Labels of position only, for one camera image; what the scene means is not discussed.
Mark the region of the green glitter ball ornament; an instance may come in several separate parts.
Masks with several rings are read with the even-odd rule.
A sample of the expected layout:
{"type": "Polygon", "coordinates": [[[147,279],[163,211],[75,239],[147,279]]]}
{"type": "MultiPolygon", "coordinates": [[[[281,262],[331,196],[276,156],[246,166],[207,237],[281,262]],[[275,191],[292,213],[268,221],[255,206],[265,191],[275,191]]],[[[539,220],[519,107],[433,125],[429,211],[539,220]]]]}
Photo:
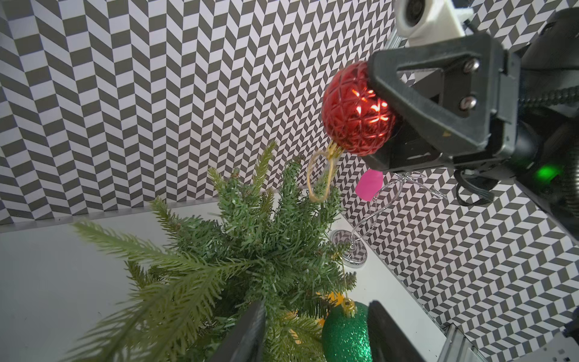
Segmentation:
{"type": "Polygon", "coordinates": [[[331,310],[321,337],[326,361],[372,361],[368,312],[367,306],[349,298],[331,310]]]}

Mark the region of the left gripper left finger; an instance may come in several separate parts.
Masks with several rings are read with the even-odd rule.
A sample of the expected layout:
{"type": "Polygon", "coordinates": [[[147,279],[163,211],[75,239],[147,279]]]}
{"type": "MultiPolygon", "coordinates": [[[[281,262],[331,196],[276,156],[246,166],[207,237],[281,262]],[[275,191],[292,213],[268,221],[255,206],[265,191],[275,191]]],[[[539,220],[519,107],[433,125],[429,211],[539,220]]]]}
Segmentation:
{"type": "Polygon", "coordinates": [[[264,302],[254,302],[220,346],[220,360],[262,361],[265,322],[264,302]]]}

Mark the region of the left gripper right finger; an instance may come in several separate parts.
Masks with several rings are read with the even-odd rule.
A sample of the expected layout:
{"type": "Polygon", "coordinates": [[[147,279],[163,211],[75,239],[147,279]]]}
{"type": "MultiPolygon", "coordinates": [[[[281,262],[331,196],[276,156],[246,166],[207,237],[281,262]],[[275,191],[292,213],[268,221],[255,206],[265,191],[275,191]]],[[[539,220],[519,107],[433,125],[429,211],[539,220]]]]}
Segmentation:
{"type": "Polygon", "coordinates": [[[367,326],[373,362],[425,362],[379,301],[369,304],[367,326]]]}

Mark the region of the small green christmas tree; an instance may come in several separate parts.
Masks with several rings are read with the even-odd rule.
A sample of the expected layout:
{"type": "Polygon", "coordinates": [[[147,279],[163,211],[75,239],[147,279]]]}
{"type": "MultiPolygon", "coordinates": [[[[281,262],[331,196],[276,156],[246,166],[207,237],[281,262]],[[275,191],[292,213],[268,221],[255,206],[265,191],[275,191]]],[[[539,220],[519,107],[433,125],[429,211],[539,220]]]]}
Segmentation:
{"type": "Polygon", "coordinates": [[[330,186],[340,149],[306,189],[312,163],[283,169],[278,192],[264,185],[276,146],[267,146],[250,183],[237,171],[210,169],[217,218],[181,217],[164,200],[152,211],[168,237],[158,246],[86,220],[76,232],[125,261],[133,289],[118,312],[88,331],[69,361],[207,361],[253,303],[265,309],[266,361],[322,361],[321,321],[334,296],[356,285],[345,271],[345,248],[329,240],[342,209],[330,186]]]}

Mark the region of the red faceted ball ornament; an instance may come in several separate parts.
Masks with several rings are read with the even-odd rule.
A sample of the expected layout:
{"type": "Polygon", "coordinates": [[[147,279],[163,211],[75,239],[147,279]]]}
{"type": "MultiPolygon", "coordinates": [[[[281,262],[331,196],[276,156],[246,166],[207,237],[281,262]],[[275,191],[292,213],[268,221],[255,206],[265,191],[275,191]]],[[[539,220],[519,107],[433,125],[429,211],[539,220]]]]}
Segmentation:
{"type": "Polygon", "coordinates": [[[330,143],[312,155],[307,166],[307,187],[313,202],[325,202],[339,159],[344,152],[368,156],[379,151],[394,135],[396,112],[369,85],[366,61],[353,63],[334,75],[324,92],[321,120],[330,143]],[[316,194],[312,168],[318,158],[328,163],[324,192],[316,194]]]}

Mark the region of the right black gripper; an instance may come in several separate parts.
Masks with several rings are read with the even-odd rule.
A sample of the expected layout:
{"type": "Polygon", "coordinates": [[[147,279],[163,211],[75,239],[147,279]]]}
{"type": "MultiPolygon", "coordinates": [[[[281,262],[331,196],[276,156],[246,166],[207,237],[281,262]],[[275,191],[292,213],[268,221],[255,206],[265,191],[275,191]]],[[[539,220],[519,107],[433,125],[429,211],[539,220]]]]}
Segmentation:
{"type": "Polygon", "coordinates": [[[518,118],[520,59],[488,33],[377,51],[369,86],[399,117],[364,157],[381,172],[450,167],[511,179],[535,163],[538,134],[518,118]]]}

